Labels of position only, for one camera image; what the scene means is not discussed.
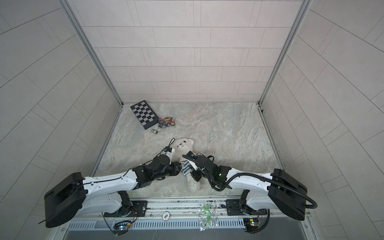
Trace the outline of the blue white striped knit sweater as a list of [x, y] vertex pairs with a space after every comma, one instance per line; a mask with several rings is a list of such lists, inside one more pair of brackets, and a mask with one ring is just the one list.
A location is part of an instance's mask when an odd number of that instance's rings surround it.
[[187, 174], [195, 170], [189, 160], [182, 160], [180, 161], [180, 163], [182, 164], [181, 173], [183, 174], [183, 176], [186, 176]]

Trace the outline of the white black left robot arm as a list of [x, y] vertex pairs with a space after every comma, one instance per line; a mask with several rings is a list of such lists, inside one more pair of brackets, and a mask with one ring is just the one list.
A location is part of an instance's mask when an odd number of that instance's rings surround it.
[[168, 176], [177, 176], [182, 168], [182, 163], [160, 155], [149, 165], [140, 165], [120, 174], [84, 177], [80, 172], [72, 173], [45, 193], [45, 226], [54, 228], [75, 216], [97, 213], [114, 217], [126, 215], [132, 205], [129, 191], [147, 187]]

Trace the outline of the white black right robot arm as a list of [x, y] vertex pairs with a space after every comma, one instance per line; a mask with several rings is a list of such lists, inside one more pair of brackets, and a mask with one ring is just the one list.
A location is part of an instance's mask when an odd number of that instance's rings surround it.
[[211, 157], [189, 152], [183, 155], [193, 169], [206, 178], [217, 192], [226, 189], [243, 190], [241, 211], [246, 215], [261, 209], [278, 209], [286, 216], [303, 221], [306, 209], [316, 209], [318, 203], [308, 197], [308, 189], [281, 169], [256, 174], [218, 166]]

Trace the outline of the white fluffy teddy bear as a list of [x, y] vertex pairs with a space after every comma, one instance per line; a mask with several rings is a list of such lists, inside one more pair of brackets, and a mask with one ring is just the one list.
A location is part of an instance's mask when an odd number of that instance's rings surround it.
[[[188, 138], [182, 138], [175, 140], [175, 142], [172, 144], [172, 148], [175, 149], [175, 153], [173, 154], [173, 161], [180, 162], [182, 160], [186, 160], [182, 157], [182, 155], [187, 154], [189, 151], [193, 151], [193, 145], [194, 140], [188, 139]], [[187, 183], [188, 183], [188, 190], [191, 192], [197, 192], [201, 184], [199, 182], [196, 182], [193, 178], [191, 173], [187, 174], [186, 176]]]

